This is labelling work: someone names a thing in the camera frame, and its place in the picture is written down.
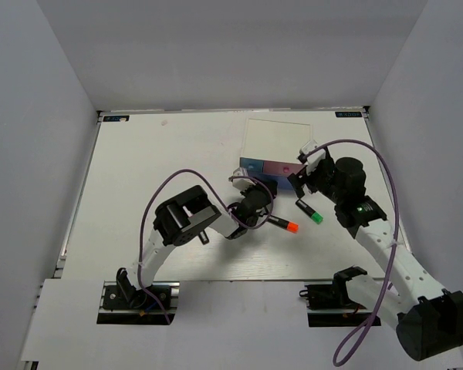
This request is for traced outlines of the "blue small drawer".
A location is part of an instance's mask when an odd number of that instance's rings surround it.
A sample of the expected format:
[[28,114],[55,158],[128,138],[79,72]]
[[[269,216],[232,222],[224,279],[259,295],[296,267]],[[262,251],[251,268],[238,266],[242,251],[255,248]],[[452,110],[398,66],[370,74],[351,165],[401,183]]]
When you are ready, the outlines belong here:
[[264,161],[253,158],[241,157],[239,165],[249,172],[262,173],[264,170]]

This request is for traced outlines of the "pink drawer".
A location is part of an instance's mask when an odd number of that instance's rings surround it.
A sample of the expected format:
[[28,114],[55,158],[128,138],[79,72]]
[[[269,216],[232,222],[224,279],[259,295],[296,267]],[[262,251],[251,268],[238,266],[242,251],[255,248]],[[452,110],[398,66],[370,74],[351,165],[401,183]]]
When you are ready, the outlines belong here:
[[268,175],[287,177],[291,173],[298,173],[303,168],[301,163],[283,163],[276,161],[265,161],[262,172]]

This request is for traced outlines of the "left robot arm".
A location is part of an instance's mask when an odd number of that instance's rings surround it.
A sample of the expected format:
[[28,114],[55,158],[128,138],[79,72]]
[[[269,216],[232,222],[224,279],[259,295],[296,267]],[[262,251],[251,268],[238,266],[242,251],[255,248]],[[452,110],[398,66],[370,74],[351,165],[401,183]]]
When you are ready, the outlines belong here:
[[140,308],[155,293],[148,294],[157,271],[170,253],[196,237],[208,242],[207,228],[228,240],[237,239],[259,224],[267,206],[276,198],[275,180],[258,180],[241,190],[242,200],[224,210],[212,203],[199,186],[164,201],[155,210],[155,219],[148,239],[140,233],[140,249],[136,261],[117,272],[117,292],[129,308]]

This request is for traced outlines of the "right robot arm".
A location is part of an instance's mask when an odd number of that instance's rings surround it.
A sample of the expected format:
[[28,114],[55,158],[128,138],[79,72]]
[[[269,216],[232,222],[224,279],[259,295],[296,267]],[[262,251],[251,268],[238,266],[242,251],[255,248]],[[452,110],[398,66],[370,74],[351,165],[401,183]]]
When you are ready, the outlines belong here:
[[334,203],[336,219],[384,270],[378,284],[360,267],[333,276],[334,301],[372,310],[396,333],[403,350],[422,361],[463,345],[463,293],[450,292],[415,256],[397,244],[395,230],[380,206],[366,194],[363,164],[352,157],[334,160],[324,153],[288,177],[298,197],[320,192]]

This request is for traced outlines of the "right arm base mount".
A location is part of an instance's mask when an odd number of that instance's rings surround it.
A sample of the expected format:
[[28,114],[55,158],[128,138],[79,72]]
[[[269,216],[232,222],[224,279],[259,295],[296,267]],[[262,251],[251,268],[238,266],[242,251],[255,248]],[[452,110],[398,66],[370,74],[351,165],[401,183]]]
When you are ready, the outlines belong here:
[[371,315],[357,303],[341,303],[331,284],[308,284],[299,297],[306,301],[310,328],[355,328]]

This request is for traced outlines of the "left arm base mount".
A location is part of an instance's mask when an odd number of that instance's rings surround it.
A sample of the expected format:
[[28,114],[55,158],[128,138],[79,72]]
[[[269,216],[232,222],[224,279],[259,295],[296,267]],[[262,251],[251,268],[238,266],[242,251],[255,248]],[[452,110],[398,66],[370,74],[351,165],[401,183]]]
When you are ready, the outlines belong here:
[[[169,322],[177,310],[180,284],[157,282],[150,291],[164,306]],[[137,291],[134,301],[129,303],[114,282],[103,286],[96,323],[98,325],[168,325],[159,304],[143,291]]]

